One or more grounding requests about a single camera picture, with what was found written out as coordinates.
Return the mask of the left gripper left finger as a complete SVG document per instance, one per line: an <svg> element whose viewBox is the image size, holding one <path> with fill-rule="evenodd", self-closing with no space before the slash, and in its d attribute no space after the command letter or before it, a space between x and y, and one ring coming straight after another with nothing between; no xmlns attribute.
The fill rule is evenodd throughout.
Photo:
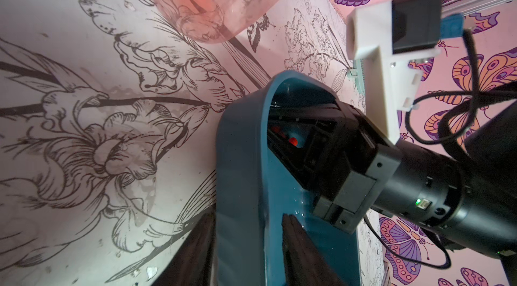
<svg viewBox="0 0 517 286"><path fill-rule="evenodd" d="M152 285L210 285L215 223L214 213L202 215L169 265Z"/></svg>

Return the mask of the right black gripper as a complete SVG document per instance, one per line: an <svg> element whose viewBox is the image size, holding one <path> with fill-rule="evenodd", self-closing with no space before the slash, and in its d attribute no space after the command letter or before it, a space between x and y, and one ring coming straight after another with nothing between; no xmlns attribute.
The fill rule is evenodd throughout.
<svg viewBox="0 0 517 286"><path fill-rule="evenodd" d="M300 148L288 142L301 140ZM401 152L349 104L273 108L270 150L315 196L313 216L346 233L355 232L401 164Z"/></svg>

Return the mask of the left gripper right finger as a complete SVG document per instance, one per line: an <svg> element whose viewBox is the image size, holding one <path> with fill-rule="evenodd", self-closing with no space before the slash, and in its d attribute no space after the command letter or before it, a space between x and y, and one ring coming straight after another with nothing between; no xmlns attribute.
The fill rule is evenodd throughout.
<svg viewBox="0 0 517 286"><path fill-rule="evenodd" d="M281 226L286 285L347 285L327 264L296 216L283 214Z"/></svg>

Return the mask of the teal plastic storage box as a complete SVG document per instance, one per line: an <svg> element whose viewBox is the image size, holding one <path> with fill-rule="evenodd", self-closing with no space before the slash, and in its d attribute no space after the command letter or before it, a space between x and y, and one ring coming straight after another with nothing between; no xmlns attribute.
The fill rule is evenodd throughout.
<svg viewBox="0 0 517 286"><path fill-rule="evenodd" d="M336 98L320 81L285 71L223 112L216 135L219 285L285 285L284 214L298 219L342 281L361 283L357 236L313 216L312 195L267 146L267 119L273 101L300 105Z"/></svg>

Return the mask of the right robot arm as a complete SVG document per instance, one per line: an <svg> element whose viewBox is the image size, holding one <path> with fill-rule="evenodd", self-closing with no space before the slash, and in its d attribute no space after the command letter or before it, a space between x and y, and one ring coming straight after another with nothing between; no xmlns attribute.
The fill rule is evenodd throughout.
<svg viewBox="0 0 517 286"><path fill-rule="evenodd" d="M372 209L420 227L441 249L500 259L516 284L516 197L478 169L413 143L391 143L342 102L276 107L267 144L315 196L312 214L351 233Z"/></svg>

